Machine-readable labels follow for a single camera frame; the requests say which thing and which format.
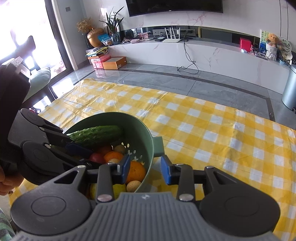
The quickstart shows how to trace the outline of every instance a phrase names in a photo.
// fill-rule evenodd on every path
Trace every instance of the yellow checkered tablecloth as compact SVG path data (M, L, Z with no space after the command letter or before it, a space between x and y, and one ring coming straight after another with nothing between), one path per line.
M67 130L83 118L111 111L132 114L152 135L162 136L173 163L194 169L212 165L271 195L281 208L274 234L282 240L296 236L296 131L209 101L94 79L78 83L40 116ZM157 191L176 194L177 186L162 179L159 158L148 182ZM34 187L24 181L11 202ZM196 196L203 197L201 185Z

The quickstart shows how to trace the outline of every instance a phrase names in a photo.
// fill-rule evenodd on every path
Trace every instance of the trash can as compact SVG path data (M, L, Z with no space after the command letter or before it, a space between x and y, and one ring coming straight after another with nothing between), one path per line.
M286 87L281 98L290 110L296 109L296 65L291 65Z

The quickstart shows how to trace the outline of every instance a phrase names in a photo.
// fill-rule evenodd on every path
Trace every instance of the human hand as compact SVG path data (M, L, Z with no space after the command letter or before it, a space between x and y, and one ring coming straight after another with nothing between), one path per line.
M18 172L14 175L5 176L2 167L0 167L0 195L5 196L15 187L18 187L24 180L23 176Z

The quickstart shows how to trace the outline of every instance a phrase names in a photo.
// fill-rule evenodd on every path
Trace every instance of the glass door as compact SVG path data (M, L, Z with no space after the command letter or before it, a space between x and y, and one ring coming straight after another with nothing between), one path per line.
M0 59L32 35L36 45L33 57L40 68L50 67L52 80L73 70L57 29L51 0L7 0L0 6L0 22ZM31 57L25 63L28 68L34 66Z

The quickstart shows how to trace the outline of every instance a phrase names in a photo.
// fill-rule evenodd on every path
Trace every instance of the green basket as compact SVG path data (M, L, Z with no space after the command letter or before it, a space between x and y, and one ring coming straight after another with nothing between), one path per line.
M126 146L131 160L137 159L137 161L145 163L144 167L147 173L136 192L149 192L151 185L147 183L147 176L153 158L164 154L163 139L162 137L152 137L147 126L138 118L122 112L100 113L79 121L68 129L66 134L90 127L109 125L118 125L124 129L124 138L120 141Z

